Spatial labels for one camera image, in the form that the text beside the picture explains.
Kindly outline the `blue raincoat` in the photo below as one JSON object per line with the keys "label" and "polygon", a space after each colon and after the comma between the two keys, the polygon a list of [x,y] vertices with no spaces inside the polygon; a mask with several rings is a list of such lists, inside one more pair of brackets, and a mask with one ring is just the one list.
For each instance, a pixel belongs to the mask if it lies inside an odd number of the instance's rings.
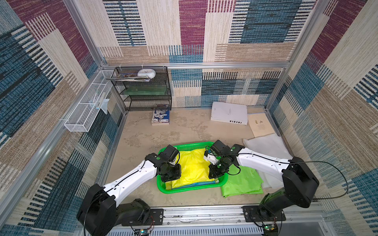
{"label": "blue raincoat", "polygon": [[177,189],[183,189],[183,188],[190,188],[190,187],[199,187],[199,186],[204,186],[204,185],[210,185],[210,184],[216,184],[217,181],[211,181],[211,182],[198,182],[198,183],[192,183],[188,185],[183,185],[178,187]]}

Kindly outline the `lime green raincoat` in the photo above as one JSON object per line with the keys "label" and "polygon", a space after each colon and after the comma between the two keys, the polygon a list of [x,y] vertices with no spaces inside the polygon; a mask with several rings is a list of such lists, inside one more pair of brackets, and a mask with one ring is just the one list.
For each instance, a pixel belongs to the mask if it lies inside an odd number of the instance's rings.
{"label": "lime green raincoat", "polygon": [[255,169],[232,165],[229,168],[228,180],[221,187],[224,198],[243,194],[263,194],[263,180]]}

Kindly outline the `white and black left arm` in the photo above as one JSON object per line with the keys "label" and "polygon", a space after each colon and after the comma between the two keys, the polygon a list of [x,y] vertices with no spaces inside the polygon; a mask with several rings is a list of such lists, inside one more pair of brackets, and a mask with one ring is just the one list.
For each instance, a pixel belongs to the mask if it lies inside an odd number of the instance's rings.
{"label": "white and black left arm", "polygon": [[123,204],[123,200],[143,183],[159,176],[163,182],[181,177],[180,152],[169,145],[159,154],[147,155],[137,167],[104,186],[94,184],[84,197],[77,213],[84,235],[105,236],[113,227],[153,224],[150,206],[141,199]]}

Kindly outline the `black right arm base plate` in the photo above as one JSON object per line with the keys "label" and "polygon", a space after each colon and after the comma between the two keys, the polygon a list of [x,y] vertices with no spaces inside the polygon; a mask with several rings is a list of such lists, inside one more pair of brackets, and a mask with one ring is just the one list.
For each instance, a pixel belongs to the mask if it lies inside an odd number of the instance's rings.
{"label": "black right arm base plate", "polygon": [[278,211],[271,214],[259,209],[258,205],[242,206],[243,215],[246,222],[270,222],[270,221],[286,221],[284,213]]}

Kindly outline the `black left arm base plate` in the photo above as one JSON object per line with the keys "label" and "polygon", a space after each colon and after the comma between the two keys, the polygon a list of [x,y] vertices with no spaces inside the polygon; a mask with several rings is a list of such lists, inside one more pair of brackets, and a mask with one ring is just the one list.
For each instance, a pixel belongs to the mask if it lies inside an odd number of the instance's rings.
{"label": "black left arm base plate", "polygon": [[146,210],[142,215],[142,225],[144,226],[160,226],[163,224],[164,209],[163,208],[152,208]]}

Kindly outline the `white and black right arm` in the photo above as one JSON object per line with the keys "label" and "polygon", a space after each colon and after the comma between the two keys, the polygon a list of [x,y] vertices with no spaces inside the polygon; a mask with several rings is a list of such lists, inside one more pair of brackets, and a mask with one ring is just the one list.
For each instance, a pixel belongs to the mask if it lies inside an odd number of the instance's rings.
{"label": "white and black right arm", "polygon": [[275,177],[283,187],[266,194],[257,207],[258,221],[271,221],[290,206],[309,208],[319,181],[308,165],[299,157],[284,159],[258,153],[243,145],[229,147],[217,140],[205,148],[204,159],[210,162],[209,178],[216,179],[228,173],[230,166],[249,167]]}

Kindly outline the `green perforated plastic basket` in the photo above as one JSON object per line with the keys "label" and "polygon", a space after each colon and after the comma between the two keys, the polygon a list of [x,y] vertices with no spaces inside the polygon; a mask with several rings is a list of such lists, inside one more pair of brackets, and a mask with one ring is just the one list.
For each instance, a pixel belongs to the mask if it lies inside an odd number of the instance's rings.
{"label": "green perforated plastic basket", "polygon": [[[181,151],[192,151],[194,149],[199,148],[205,148],[206,146],[212,146],[213,142],[202,142],[202,143],[192,143],[192,144],[184,144],[184,145],[176,145],[174,146],[179,152]],[[204,185],[199,187],[190,187],[190,188],[183,188],[183,189],[172,189],[172,190],[166,190],[165,184],[161,181],[160,175],[156,177],[156,183],[158,189],[164,193],[164,194],[173,194],[173,193],[179,193],[179,192],[186,192],[186,191],[194,191],[194,190],[200,190],[200,189],[206,189],[206,188],[215,188],[215,187],[221,187],[225,185],[228,181],[228,174],[225,173],[223,176],[218,178],[219,183],[217,184],[210,184],[210,185]]]}

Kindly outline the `small yellow raincoat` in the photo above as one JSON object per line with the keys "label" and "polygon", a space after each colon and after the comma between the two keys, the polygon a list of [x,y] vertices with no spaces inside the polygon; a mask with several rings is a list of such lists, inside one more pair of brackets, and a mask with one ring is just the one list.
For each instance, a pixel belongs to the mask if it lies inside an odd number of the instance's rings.
{"label": "small yellow raincoat", "polygon": [[171,182],[172,189],[216,182],[209,178],[210,162],[204,159],[204,153],[205,148],[180,152],[181,177]]}

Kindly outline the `large yellow raincoat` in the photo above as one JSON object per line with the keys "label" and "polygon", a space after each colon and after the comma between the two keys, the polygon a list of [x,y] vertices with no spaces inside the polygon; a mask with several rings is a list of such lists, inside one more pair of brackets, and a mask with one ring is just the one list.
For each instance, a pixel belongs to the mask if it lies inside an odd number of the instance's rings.
{"label": "large yellow raincoat", "polygon": [[175,188],[173,188],[173,185],[172,185],[172,182],[167,182],[166,184],[165,184],[165,189],[166,190],[172,190],[172,189],[177,189],[178,187],[175,187]]}

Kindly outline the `white raincoat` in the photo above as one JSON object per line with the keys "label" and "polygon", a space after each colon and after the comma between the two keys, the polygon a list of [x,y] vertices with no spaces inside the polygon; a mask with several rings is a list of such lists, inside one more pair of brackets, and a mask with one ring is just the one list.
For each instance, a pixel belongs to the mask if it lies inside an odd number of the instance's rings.
{"label": "white raincoat", "polygon": [[[269,134],[266,136],[261,136],[253,138],[250,140],[244,139],[243,144],[248,149],[262,153],[268,156],[282,158],[282,159],[292,159],[293,156],[289,153],[287,148],[284,145],[284,142],[281,137],[276,133]],[[262,188],[263,189],[278,189],[284,187],[284,183],[277,178],[257,170],[257,173],[263,180]]]}

